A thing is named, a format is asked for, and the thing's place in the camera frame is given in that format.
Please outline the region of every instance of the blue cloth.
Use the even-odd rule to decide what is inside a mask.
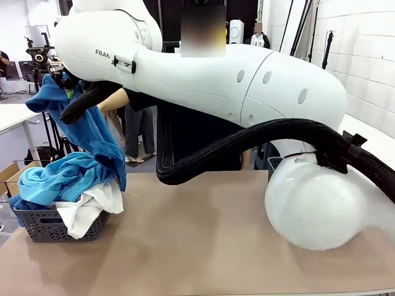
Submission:
[[[80,97],[81,87],[75,90],[74,99]],[[60,121],[62,111],[71,102],[66,92],[58,87],[50,75],[43,79],[38,94],[26,102],[34,112],[48,111],[69,141],[94,155],[94,159],[107,169],[116,171],[120,189],[126,188],[125,159],[121,148],[112,137],[107,123],[97,107],[85,111],[85,115],[72,125]]]
[[[19,225],[22,227],[25,227],[25,224],[23,223],[19,213],[15,211],[14,207],[18,210],[43,210],[46,208],[43,205],[37,205],[33,202],[27,202],[26,200],[21,199],[20,194],[10,198],[9,206],[14,212],[15,216],[18,218]]]
[[[27,202],[50,205],[53,201],[76,202],[82,192],[103,182],[110,182],[115,171],[101,165],[93,155],[74,152],[45,168],[29,168],[20,176],[20,196]]]

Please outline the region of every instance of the white wall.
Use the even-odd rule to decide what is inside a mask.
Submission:
[[[280,50],[291,0],[271,0],[267,36],[274,51]]]
[[[49,34],[54,31],[54,22],[59,12],[57,0],[26,0],[28,20],[31,26],[47,25]]]
[[[327,70],[347,90],[347,112],[395,138],[395,1],[321,0],[312,62],[321,66],[334,30]]]
[[[28,25],[25,0],[0,0],[0,51],[10,60],[30,60],[26,53],[27,42],[25,26]],[[0,86],[7,93],[27,90],[25,81],[6,81],[0,78]]]
[[[0,0],[0,51],[8,54],[10,60],[31,60],[26,53],[25,27],[48,25],[51,34],[58,9],[56,0]],[[28,89],[26,81],[6,81],[5,78],[0,78],[0,86],[6,93]]]
[[[259,0],[257,15],[260,16],[258,21],[262,22],[262,29],[264,33],[269,37],[269,21],[270,21],[270,4],[271,0]]]

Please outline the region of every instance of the table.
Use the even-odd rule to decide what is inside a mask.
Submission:
[[[179,186],[154,174],[128,174],[127,181],[125,211],[110,217],[97,241],[32,243],[18,229],[0,248],[0,295],[395,290],[395,250],[375,229],[325,252],[280,237],[265,213],[266,171],[204,173]]]
[[[23,125],[23,130],[25,131],[25,135],[29,143],[31,156],[33,157],[33,160],[38,160],[37,163],[41,165],[40,157],[29,129],[29,119],[36,115],[37,113],[29,110],[25,104],[1,104],[0,134],[6,133],[13,128]]]
[[[348,114],[345,114],[338,131],[342,134],[344,130],[348,133],[358,133],[365,137],[368,141],[362,145],[362,148],[372,153],[382,162],[395,162],[395,139],[392,137]]]

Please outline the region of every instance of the white cloth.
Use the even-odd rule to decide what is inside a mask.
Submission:
[[[95,185],[82,193],[78,202],[55,202],[56,210],[67,227],[67,233],[80,239],[102,210],[123,212],[122,194],[116,180]]]

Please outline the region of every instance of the shoe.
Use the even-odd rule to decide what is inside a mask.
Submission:
[[[131,156],[126,156],[127,158],[128,158],[128,161],[127,162],[136,162],[136,163],[142,163],[142,162],[145,162],[145,160],[144,159],[142,159],[142,158],[133,158],[133,157],[131,157]]]

